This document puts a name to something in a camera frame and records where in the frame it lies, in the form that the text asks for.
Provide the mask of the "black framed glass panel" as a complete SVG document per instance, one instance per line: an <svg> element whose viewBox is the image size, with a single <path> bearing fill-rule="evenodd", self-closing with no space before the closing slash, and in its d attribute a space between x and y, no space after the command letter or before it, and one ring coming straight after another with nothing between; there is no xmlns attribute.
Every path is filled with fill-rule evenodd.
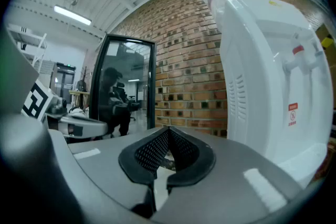
<svg viewBox="0 0 336 224"><path fill-rule="evenodd" d="M156 44L107 34L91 79L89 116L107 125L104 138L151 129L154 123Z"/></svg>

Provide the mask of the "ceiling light tube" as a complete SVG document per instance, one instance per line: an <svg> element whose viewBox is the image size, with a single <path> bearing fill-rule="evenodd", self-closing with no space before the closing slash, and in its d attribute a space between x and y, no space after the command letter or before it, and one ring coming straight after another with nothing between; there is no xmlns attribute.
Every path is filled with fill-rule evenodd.
<svg viewBox="0 0 336 224"><path fill-rule="evenodd" d="M81 15L78 15L78 14L76 14L74 12L71 12L70 10L65 9L65 8L63 8L61 6L55 5L54 6L54 12L56 12L58 14L61 14L63 16L69 17L69 18L71 18L73 20L76 20L76 21L78 21L80 23L83 23L83 24L85 24L87 26L91 25L91 20L89 20L89 19L87 19L87 18L85 18L85 17L83 17Z"/></svg>

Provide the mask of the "black double door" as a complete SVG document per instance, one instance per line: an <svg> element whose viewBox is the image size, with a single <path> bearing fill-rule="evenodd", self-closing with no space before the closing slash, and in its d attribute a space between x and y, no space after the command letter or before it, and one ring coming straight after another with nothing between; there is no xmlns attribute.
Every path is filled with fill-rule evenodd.
<svg viewBox="0 0 336 224"><path fill-rule="evenodd" d="M73 89L76 67L57 62L57 73L55 77L56 94L64 98L67 104L71 103L70 90Z"/></svg>

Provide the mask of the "white shelf rack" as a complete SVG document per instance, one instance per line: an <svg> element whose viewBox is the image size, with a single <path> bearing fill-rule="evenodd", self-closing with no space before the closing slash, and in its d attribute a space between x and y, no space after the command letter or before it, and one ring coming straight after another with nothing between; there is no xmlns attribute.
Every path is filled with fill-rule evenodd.
<svg viewBox="0 0 336 224"><path fill-rule="evenodd" d="M39 33L29 28L8 24L7 30L14 39L18 49L40 73L46 49L46 33Z"/></svg>

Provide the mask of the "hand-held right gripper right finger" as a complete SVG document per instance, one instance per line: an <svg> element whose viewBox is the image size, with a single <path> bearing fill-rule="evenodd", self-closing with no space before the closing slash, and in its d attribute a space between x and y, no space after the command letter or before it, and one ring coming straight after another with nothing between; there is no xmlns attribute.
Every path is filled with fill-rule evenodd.
<svg viewBox="0 0 336 224"><path fill-rule="evenodd" d="M250 147L182 127L214 151L215 165L198 183L171 190L152 216L158 224L252 224L270 218L277 194L288 205L302 187L284 170Z"/></svg>

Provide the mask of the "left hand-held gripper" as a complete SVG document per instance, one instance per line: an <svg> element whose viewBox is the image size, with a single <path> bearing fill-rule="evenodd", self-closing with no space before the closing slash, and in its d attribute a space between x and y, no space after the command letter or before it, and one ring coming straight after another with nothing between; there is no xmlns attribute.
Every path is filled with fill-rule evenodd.
<svg viewBox="0 0 336 224"><path fill-rule="evenodd" d="M31 88L22 108L22 114L44 121L47 116L58 121L58 131L70 138L92 138L103 136L108 131L105 122L90 118L64 116L67 102L46 88L38 79Z"/></svg>

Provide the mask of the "white water dispenser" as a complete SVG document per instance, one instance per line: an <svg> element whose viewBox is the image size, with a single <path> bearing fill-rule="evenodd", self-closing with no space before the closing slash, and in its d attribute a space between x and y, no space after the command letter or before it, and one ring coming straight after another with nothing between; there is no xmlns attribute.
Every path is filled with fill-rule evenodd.
<svg viewBox="0 0 336 224"><path fill-rule="evenodd" d="M279 0L226 0L220 57L230 140L307 187L327 155L333 88L304 15Z"/></svg>

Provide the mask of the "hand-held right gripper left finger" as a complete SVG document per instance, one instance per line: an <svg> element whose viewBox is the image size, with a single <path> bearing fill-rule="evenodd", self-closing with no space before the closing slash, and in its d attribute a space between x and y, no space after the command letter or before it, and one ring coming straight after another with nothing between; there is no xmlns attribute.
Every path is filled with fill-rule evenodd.
<svg viewBox="0 0 336 224"><path fill-rule="evenodd" d="M118 157L125 147L158 130L155 127L123 137L68 146L80 167L100 189L119 204L132 209L145 202L147 187L129 180L119 165Z"/></svg>

